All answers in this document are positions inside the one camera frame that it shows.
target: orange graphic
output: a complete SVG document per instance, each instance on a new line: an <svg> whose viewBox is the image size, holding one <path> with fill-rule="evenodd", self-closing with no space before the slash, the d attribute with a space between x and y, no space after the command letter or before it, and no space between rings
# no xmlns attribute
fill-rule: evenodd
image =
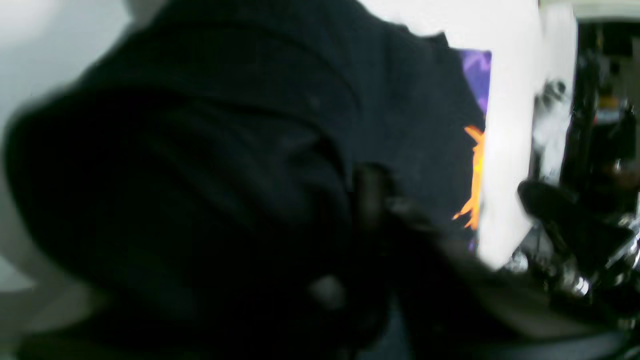
<svg viewBox="0 0 640 360"><path fill-rule="evenodd" d="M482 165L484 158L484 133L474 126L465 127L465 131L477 143L474 147L474 176L471 180L471 198L462 207L462 210L453 217L453 220L456 220L462 215L471 213L471 219L467 222L465 227L471 227L473 230L477 230L480 219L480 183L482 180Z"/></svg>

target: purple graphic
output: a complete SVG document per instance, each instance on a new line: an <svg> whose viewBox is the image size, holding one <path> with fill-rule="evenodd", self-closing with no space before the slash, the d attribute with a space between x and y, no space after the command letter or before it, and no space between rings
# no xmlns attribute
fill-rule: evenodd
<svg viewBox="0 0 640 360"><path fill-rule="evenodd" d="M482 50L458 50L469 87L478 105L486 115L491 80L491 52Z"/></svg>

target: person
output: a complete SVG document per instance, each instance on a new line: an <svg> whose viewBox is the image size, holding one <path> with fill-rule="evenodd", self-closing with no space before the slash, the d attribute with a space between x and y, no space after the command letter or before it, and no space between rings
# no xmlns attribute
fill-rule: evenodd
<svg viewBox="0 0 640 360"><path fill-rule="evenodd" d="M443 35L355 0L172 1L8 129L34 241L113 296L21 354L353 357L392 302L356 246L355 164L387 168L466 247L473 232L452 218L472 187L465 128L483 124ZM473 313L447 305L456 294L437 301L444 313Z"/></svg>

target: black fabric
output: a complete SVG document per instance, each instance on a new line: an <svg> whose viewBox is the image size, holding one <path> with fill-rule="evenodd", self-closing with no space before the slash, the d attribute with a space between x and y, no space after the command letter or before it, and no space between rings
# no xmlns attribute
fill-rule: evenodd
<svg viewBox="0 0 640 360"><path fill-rule="evenodd" d="M291 335L278 319L302 310L282 299L349 262L353 163L391 169L467 241L451 218L469 125L483 117L442 35L350 0L189 0L22 114L4 156L50 257L223 346Z"/></svg>

